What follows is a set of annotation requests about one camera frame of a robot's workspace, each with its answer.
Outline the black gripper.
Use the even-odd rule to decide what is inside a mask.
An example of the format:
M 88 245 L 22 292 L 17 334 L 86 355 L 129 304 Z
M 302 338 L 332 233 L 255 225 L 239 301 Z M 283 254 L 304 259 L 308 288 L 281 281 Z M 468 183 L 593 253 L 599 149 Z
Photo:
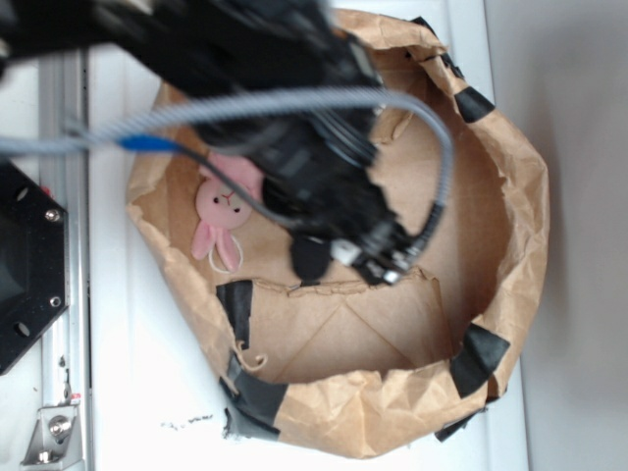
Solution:
M 297 115 L 254 120 L 247 155 L 265 176 L 263 197 L 288 218 L 293 272 L 317 282 L 332 261 L 370 285 L 410 266 L 413 237 L 368 175 L 377 149 L 372 115 Z

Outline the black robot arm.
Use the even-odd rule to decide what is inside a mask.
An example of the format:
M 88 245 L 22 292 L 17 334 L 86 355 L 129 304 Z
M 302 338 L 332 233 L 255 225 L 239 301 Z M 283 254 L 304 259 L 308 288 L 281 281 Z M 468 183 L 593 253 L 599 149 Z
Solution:
M 113 44 L 187 99 L 180 123 L 262 175 L 255 209 L 291 236 L 295 273 L 332 260 L 372 285 L 422 244 L 367 171 L 376 111 L 395 98 L 323 1 L 5 1 L 1 63 Z

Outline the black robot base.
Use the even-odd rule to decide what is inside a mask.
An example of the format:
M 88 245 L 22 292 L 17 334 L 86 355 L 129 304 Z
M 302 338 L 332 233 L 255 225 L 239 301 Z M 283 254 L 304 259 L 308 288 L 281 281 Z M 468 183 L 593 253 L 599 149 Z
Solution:
M 1 373 L 65 311 L 67 211 L 11 162 L 1 164 Z

